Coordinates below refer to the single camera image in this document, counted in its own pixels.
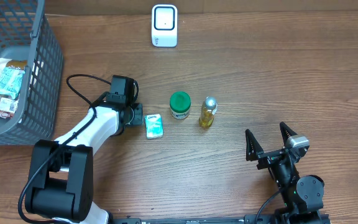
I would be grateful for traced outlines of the yellow dish soap bottle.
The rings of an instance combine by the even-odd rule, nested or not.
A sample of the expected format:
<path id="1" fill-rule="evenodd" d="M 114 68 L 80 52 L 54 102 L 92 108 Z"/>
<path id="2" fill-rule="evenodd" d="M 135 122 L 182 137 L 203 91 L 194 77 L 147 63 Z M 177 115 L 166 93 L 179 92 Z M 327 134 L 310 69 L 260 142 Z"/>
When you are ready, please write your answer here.
<path id="1" fill-rule="evenodd" d="M 213 121 L 214 116 L 217 112 L 218 103 L 215 97 L 207 96 L 201 105 L 201 114 L 199 118 L 199 125 L 202 128 L 209 128 Z"/>

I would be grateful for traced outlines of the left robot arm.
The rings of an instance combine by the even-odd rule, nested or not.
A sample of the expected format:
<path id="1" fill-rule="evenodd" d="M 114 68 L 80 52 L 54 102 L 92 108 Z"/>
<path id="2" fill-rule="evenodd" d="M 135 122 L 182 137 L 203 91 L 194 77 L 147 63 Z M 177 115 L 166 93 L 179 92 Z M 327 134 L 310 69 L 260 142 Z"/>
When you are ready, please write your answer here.
<path id="1" fill-rule="evenodd" d="M 93 157 L 110 137 L 140 126 L 143 111 L 137 81 L 115 75 L 108 84 L 72 130 L 35 143 L 17 204 L 23 221 L 34 223 L 26 216 L 32 213 L 42 217 L 41 223 L 113 223 L 111 212 L 93 200 Z"/>

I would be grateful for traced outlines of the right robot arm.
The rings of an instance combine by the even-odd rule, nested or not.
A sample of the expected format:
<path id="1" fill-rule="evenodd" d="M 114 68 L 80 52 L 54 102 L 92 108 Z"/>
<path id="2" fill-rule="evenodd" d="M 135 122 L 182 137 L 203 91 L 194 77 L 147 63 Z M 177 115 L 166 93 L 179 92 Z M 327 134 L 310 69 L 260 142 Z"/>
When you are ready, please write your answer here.
<path id="1" fill-rule="evenodd" d="M 323 208 L 324 181 L 317 175 L 299 176 L 295 164 L 306 155 L 309 139 L 280 123 L 283 146 L 265 152 L 251 130 L 245 131 L 246 160 L 257 161 L 258 170 L 267 169 L 278 190 L 259 208 L 254 223 L 328 223 L 329 218 L 319 212 Z M 264 208 L 278 195 L 284 207 L 267 218 L 261 217 Z"/>

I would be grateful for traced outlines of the green lid jar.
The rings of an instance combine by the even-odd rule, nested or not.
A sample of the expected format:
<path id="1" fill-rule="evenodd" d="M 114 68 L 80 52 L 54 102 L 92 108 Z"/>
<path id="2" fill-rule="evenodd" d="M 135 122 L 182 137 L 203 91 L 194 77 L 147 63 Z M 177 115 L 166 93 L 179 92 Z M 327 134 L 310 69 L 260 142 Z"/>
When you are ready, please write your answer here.
<path id="1" fill-rule="evenodd" d="M 185 119 L 190 113 L 191 98 L 184 91 L 177 91 L 170 97 L 170 110 L 175 119 Z"/>

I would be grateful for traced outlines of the teal white tissue pack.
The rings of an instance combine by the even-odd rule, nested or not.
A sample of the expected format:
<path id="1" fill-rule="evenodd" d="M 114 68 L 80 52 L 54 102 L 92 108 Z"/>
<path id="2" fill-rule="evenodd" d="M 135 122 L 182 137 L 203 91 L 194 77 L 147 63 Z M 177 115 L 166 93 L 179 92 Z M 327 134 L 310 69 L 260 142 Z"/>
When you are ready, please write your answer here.
<path id="1" fill-rule="evenodd" d="M 163 124 L 160 114 L 150 114 L 145 116 L 146 138 L 156 139 L 163 137 Z"/>

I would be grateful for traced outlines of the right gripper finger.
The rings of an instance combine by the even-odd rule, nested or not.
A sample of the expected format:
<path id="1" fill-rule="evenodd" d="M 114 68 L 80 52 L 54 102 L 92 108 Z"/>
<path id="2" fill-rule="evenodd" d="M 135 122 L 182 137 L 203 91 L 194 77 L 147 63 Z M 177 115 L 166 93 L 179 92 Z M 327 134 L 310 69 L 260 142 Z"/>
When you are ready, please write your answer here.
<path id="1" fill-rule="evenodd" d="M 284 145 L 286 145 L 289 137 L 297 135 L 297 133 L 290 129 L 283 121 L 280 122 L 280 131 Z"/>
<path id="2" fill-rule="evenodd" d="M 246 161 L 256 161 L 264 150 L 256 140 L 250 129 L 246 130 Z"/>

